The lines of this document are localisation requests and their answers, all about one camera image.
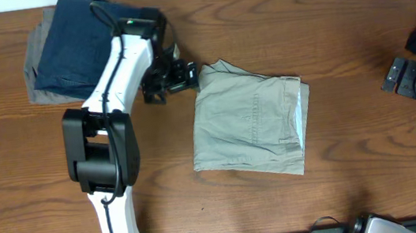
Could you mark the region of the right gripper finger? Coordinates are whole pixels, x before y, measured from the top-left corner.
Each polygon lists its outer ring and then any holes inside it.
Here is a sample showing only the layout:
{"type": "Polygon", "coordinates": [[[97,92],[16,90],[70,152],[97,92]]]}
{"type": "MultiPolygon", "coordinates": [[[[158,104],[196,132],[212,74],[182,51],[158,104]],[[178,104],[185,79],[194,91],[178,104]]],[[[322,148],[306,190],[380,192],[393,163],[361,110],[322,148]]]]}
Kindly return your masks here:
{"type": "Polygon", "coordinates": [[[384,92],[395,91],[397,84],[403,79],[406,64],[407,60],[405,58],[395,58],[381,85],[384,92]]]}
{"type": "Polygon", "coordinates": [[[395,72],[395,92],[399,95],[416,99],[416,61],[394,61],[392,68],[395,72]]]}

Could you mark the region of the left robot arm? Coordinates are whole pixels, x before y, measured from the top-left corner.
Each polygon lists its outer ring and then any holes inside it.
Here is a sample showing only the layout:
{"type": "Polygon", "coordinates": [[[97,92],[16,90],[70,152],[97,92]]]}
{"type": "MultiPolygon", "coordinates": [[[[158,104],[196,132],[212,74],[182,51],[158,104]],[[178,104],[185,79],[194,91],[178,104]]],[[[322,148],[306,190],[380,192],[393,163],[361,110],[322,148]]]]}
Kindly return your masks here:
{"type": "Polygon", "coordinates": [[[81,108],[62,117],[68,171],[88,195],[102,233],[140,233],[132,193],[141,162],[134,100],[142,92],[145,103],[165,104],[166,94],[196,88],[197,66],[180,59],[176,44],[163,47],[168,21],[157,9],[119,20],[106,16],[105,23],[111,53],[99,82],[81,108]]]}

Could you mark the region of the light khaki shorts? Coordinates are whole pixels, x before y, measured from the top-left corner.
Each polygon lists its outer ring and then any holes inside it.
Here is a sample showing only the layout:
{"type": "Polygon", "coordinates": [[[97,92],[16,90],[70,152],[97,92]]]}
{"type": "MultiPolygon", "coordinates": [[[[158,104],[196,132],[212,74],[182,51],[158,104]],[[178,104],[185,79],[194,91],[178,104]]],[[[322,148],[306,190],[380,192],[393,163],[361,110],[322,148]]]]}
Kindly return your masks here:
{"type": "Polygon", "coordinates": [[[204,65],[193,126],[195,171],[303,175],[309,86],[219,60],[204,65]]]}

